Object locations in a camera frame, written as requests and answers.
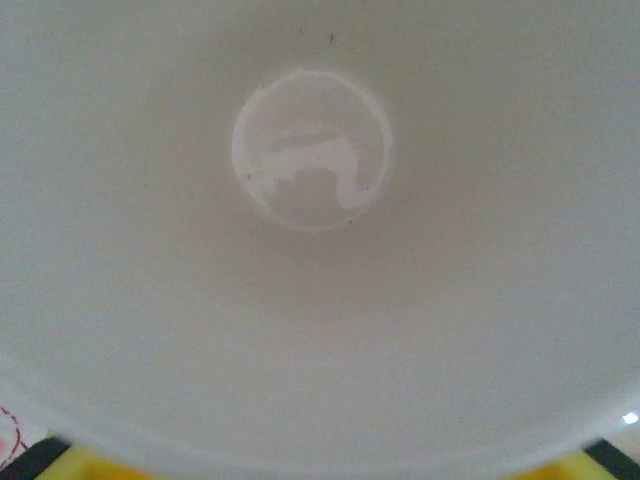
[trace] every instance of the yellow object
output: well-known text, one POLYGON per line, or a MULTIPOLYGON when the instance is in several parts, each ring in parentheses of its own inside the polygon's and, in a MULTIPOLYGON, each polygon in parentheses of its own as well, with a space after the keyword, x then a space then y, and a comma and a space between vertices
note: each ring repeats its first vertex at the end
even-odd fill
MULTIPOLYGON (((115 465, 87 450, 72 447, 60 456, 38 480, 161 480, 115 465)), ((512 480, 615 480, 586 453, 564 457, 546 467, 512 480)))
POLYGON ((615 480, 599 463, 580 452, 512 480, 615 480))
POLYGON ((115 465, 79 447, 71 447, 37 480, 161 480, 115 465))

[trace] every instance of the circular indentation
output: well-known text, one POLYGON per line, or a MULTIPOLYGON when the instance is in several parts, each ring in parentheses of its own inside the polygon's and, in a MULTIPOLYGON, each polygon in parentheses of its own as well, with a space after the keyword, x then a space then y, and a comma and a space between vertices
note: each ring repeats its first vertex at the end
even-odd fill
POLYGON ((299 70, 259 88, 233 132, 235 173, 279 223, 325 230, 353 223, 388 175, 391 127, 365 89, 299 70))

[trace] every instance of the white plastic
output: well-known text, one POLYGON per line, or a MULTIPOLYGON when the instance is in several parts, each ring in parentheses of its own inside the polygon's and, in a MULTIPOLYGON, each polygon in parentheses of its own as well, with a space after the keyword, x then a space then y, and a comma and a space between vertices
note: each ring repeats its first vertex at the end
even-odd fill
POLYGON ((636 7, 2 3, 15 396, 179 478, 491 477, 588 440, 640 398, 636 7), (235 174, 243 105, 298 69, 393 132, 351 225, 286 228, 235 174))
POLYGON ((391 126, 369 92, 335 73, 297 70, 249 98, 231 156, 274 220, 320 231, 353 225, 367 211, 387 179, 391 148, 391 126))

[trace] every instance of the red marking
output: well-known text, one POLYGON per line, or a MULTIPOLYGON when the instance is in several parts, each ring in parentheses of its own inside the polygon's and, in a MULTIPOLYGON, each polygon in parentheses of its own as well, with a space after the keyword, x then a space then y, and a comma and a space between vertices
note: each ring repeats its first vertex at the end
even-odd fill
POLYGON ((9 410, 7 410, 6 408, 0 406, 0 412, 4 413, 7 417, 9 417, 11 419, 11 421, 13 421, 13 424, 15 425, 16 428, 16 443, 13 446, 13 448, 11 449, 11 453, 9 454, 9 456, 7 457, 7 459, 0 463, 0 470, 2 470, 4 467, 6 467, 9 462, 11 462, 16 454, 16 452, 18 451, 18 448, 20 448, 21 445, 24 445, 24 442, 22 441, 22 433, 20 432, 20 424, 18 422, 18 419, 15 417, 15 415, 12 415, 11 412, 9 412, 9 410))

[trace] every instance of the black edge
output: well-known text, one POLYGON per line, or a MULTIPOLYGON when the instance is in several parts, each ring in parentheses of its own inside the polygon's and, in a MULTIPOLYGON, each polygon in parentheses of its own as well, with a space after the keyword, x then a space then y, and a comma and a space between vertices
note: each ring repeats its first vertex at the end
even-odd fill
POLYGON ((47 438, 0 470, 0 480, 33 480, 70 447, 59 438, 47 438))
POLYGON ((584 451, 618 480, 640 480, 640 465, 606 440, 600 440, 584 451))

